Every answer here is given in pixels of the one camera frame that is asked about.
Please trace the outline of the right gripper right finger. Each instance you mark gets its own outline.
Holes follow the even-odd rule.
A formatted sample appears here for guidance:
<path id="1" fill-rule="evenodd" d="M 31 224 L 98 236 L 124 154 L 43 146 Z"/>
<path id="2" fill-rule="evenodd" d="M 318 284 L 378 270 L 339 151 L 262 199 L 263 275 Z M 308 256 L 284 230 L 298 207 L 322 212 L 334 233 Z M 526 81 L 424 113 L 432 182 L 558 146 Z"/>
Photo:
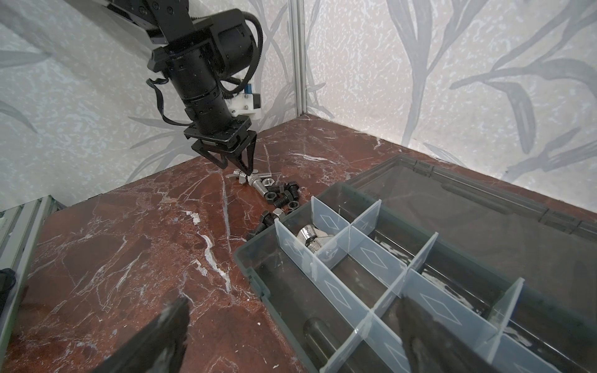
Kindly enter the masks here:
<path id="1" fill-rule="evenodd" d="M 416 301 L 399 298 L 400 338 L 413 372 L 489 372 L 490 365 Z"/>

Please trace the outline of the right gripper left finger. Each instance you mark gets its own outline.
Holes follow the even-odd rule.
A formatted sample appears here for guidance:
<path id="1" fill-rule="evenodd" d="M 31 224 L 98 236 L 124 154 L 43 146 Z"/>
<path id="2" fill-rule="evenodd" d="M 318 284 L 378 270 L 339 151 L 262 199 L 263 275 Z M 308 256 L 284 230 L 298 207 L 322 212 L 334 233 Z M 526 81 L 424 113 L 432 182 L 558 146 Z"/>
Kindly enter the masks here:
<path id="1" fill-rule="evenodd" d="M 180 297 L 94 372 L 179 372 L 187 349 L 189 298 Z"/>

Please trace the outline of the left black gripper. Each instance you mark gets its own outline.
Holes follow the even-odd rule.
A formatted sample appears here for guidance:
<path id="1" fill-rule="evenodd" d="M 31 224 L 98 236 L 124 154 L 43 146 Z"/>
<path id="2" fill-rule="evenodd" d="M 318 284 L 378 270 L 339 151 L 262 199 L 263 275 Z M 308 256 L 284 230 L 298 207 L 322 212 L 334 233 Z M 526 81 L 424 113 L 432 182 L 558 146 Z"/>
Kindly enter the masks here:
<path id="1" fill-rule="evenodd" d="M 248 176 L 253 173 L 254 153 L 257 144 L 257 133 L 249 131 L 250 127 L 251 119 L 248 116 L 241 115 L 233 117 L 211 134 L 203 134 L 195 124 L 186 128 L 183 134 L 187 139 L 198 139 L 192 144 L 191 148 L 220 169 L 226 169 L 230 161 Z M 226 149 L 223 149 L 220 145 L 234 145 L 234 147 L 227 154 Z"/>

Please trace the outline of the grey plastic compartment organizer box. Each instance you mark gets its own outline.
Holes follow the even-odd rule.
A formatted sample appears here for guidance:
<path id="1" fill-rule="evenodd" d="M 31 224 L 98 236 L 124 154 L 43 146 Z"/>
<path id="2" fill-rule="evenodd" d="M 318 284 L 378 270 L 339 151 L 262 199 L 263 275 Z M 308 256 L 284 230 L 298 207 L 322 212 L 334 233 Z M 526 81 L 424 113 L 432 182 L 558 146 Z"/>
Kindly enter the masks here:
<path id="1" fill-rule="evenodd" d="M 334 236 L 312 253 L 305 225 Z M 311 372 L 413 372 L 410 298 L 489 372 L 596 370 L 596 224 L 398 156 L 322 194 L 235 254 Z"/>

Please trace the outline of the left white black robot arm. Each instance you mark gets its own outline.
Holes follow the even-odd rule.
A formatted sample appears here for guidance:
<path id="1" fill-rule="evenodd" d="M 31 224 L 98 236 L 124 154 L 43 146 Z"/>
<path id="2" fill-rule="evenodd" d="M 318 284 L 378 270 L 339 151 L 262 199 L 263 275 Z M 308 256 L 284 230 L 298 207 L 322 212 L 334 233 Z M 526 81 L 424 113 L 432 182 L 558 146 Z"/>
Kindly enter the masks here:
<path id="1" fill-rule="evenodd" d="M 157 48 L 148 62 L 156 105 L 164 112 L 161 85 L 172 83 L 189 122 L 184 136 L 192 149 L 221 169 L 233 164 L 253 172 L 257 133 L 246 115 L 233 115 L 226 102 L 244 93 L 263 54 L 264 32 L 255 15 L 230 9 L 192 17 L 187 1 L 105 1 L 104 7 L 143 29 Z"/>

